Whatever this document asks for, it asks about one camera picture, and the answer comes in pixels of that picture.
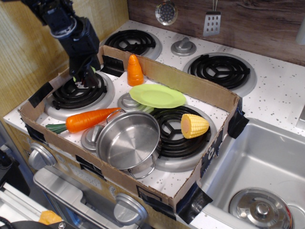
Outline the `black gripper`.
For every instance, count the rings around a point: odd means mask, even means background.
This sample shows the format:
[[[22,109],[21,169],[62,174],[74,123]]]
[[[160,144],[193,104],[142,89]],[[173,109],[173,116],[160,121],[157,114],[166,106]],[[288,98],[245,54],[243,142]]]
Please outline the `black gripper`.
[[[56,38],[69,56],[70,74],[81,76],[84,87],[98,85],[98,79],[91,70],[99,66],[97,53],[99,38],[85,17],[60,16],[56,28]]]

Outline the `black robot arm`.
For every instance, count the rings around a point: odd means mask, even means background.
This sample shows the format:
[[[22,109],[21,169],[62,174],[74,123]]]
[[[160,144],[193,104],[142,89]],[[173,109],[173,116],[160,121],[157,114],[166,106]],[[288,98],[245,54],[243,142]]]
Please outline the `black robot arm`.
[[[69,57],[70,75],[85,87],[97,86],[95,70],[100,41],[88,18],[79,17],[71,0],[23,0],[34,15],[50,28]]]

